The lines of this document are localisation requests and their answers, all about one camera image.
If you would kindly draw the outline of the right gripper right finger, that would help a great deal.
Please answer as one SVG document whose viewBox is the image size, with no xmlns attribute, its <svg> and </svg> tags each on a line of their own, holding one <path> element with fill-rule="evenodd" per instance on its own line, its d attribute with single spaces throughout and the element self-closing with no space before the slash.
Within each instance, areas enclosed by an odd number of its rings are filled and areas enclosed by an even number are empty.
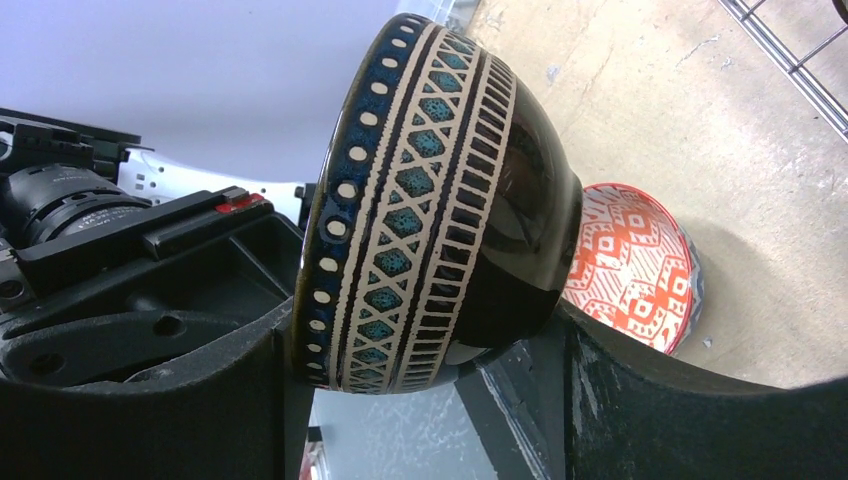
<svg viewBox="0 0 848 480">
<path fill-rule="evenodd" d="M 570 479 L 843 479 L 847 381 L 783 389 L 658 352 L 561 302 Z"/>
</svg>

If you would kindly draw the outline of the red geometric patterned bowl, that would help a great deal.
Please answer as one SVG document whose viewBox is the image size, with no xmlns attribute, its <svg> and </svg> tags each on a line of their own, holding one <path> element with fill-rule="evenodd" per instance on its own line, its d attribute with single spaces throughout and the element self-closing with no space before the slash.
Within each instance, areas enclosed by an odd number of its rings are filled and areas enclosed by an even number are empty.
<svg viewBox="0 0 848 480">
<path fill-rule="evenodd" d="M 701 315 L 704 273 L 691 236 L 660 202 L 630 185 L 598 183 L 583 190 L 578 246 L 563 297 L 670 355 Z"/>
</svg>

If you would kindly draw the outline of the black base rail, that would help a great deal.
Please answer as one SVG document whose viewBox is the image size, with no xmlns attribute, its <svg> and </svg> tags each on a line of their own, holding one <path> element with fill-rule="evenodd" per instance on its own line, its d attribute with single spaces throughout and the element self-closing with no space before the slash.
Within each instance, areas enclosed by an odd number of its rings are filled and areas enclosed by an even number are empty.
<svg viewBox="0 0 848 480">
<path fill-rule="evenodd" d="M 456 387 L 499 479 L 568 477 L 561 341 L 523 341 Z"/>
</svg>

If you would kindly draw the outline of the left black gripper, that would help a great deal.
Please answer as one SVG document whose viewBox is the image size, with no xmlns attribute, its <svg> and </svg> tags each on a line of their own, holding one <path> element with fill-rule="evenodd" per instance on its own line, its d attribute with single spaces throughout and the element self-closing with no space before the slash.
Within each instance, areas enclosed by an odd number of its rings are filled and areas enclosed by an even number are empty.
<svg viewBox="0 0 848 480">
<path fill-rule="evenodd" d="M 1 377 L 123 381 L 294 291 L 303 234 L 255 187 L 173 200 L 130 169 L 137 136 L 1 113 Z"/>
</svg>

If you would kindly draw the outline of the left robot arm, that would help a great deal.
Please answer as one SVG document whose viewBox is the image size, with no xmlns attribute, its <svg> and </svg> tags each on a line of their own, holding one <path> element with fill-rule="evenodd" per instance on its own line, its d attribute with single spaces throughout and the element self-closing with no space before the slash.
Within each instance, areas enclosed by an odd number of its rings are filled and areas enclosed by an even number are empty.
<svg viewBox="0 0 848 480">
<path fill-rule="evenodd" d="M 293 293 L 309 190 L 3 110 L 2 379 L 140 379 L 258 319 Z"/>
</svg>

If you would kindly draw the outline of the steel two-tier dish rack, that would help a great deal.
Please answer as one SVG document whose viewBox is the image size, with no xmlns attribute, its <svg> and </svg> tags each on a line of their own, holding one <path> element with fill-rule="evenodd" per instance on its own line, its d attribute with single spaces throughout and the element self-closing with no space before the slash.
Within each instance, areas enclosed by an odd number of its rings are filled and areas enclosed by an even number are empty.
<svg viewBox="0 0 848 480">
<path fill-rule="evenodd" d="M 847 140 L 847 3 L 719 0 L 731 18 Z"/>
</svg>

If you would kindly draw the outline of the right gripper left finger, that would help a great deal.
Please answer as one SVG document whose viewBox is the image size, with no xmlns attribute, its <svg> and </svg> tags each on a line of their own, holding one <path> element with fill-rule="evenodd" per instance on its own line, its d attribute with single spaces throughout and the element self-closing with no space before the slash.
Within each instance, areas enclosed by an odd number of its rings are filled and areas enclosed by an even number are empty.
<svg viewBox="0 0 848 480">
<path fill-rule="evenodd" d="M 313 400 L 283 303 L 123 383 L 1 384 L 5 479 L 295 479 Z"/>
</svg>

